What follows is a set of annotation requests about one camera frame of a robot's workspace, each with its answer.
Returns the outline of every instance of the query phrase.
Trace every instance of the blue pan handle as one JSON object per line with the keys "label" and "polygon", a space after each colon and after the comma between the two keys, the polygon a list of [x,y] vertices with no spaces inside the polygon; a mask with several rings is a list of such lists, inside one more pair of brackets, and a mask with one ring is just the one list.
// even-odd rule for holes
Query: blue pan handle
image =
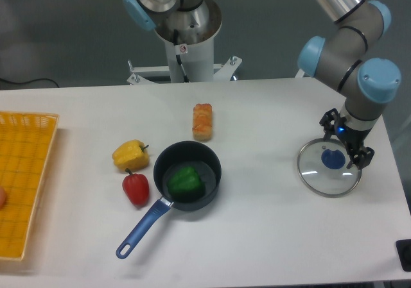
{"label": "blue pan handle", "polygon": [[[135,248],[138,242],[140,242],[140,240],[144,237],[150,227],[153,226],[154,222],[167,211],[169,211],[172,205],[173,203],[169,202],[165,198],[157,200],[143,216],[137,226],[134,227],[134,229],[130,232],[123,243],[121,243],[116,251],[117,257],[120,259],[126,258]],[[125,253],[121,253],[127,246],[129,246],[127,251]]]}

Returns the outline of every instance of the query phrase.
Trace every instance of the yellow basket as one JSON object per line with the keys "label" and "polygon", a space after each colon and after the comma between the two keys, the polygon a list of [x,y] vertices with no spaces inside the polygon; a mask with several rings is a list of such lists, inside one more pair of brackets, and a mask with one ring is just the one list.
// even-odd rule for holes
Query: yellow basket
{"label": "yellow basket", "polygon": [[7,194],[0,209],[0,259],[21,260],[58,115],[0,112],[0,186]]}

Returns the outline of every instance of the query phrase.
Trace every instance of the saucepan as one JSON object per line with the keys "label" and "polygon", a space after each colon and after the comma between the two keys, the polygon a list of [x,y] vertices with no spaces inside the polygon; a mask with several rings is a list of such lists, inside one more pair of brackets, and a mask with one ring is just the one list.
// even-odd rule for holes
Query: saucepan
{"label": "saucepan", "polygon": [[[168,180],[182,168],[191,166],[205,185],[205,194],[194,201],[176,201],[168,192]],[[214,151],[195,141],[177,142],[167,147],[154,164],[154,182],[162,197],[158,199],[116,251],[120,259],[128,257],[150,227],[171,207],[196,211],[208,205],[216,196],[221,179],[221,164]]]}

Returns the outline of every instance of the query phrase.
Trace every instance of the black object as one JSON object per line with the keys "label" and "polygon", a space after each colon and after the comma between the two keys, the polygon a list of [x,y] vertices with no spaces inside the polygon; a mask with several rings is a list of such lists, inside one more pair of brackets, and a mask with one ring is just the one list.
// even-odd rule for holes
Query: black object
{"label": "black object", "polygon": [[356,131],[346,127],[346,121],[347,119],[340,117],[335,108],[326,112],[320,120],[320,125],[325,132],[323,140],[329,140],[332,135],[337,136],[350,158],[347,168],[349,169],[352,165],[355,165],[358,169],[363,169],[371,163],[374,156],[374,150],[370,147],[364,147],[363,144],[371,129]]}
{"label": "black object", "polygon": [[[190,203],[179,203],[173,200],[167,191],[167,179],[186,164],[195,166],[197,173],[205,183],[205,196]],[[216,196],[221,180],[221,164],[214,153],[205,144],[195,141],[177,142],[166,148],[154,164],[155,186],[173,207],[183,211],[194,211],[208,205]]]}
{"label": "black object", "polygon": [[351,283],[351,284],[325,284],[325,285],[301,285],[293,288],[374,288],[374,283]]}
{"label": "black object", "polygon": [[[174,30],[174,34],[173,34],[173,44],[174,46],[179,44],[179,31],[178,30]],[[175,55],[175,58],[177,59],[177,63],[180,66],[181,69],[181,73],[182,73],[182,77],[184,78],[184,83],[190,83],[190,80],[186,74],[186,70],[184,69],[184,66],[182,65],[182,60],[179,54]]]}
{"label": "black object", "polygon": [[411,240],[398,240],[396,246],[403,270],[411,272]]}
{"label": "black object", "polygon": [[56,85],[57,88],[60,88],[60,86],[58,85],[58,83],[57,83],[55,80],[52,80],[51,78],[36,78],[35,80],[22,81],[22,82],[9,81],[9,80],[6,80],[6,79],[4,79],[4,78],[0,78],[0,81],[2,81],[3,83],[11,84],[11,85],[25,85],[25,84],[34,83],[35,81],[50,81],[51,83],[53,83],[54,85]]}

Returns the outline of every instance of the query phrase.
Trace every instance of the green bell pepper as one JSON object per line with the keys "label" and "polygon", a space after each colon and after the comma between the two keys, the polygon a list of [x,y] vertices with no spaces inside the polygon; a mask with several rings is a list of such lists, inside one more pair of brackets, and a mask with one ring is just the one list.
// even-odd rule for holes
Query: green bell pepper
{"label": "green bell pepper", "polygon": [[180,203],[191,203],[206,193],[206,187],[192,166],[177,171],[167,183],[171,197]]}

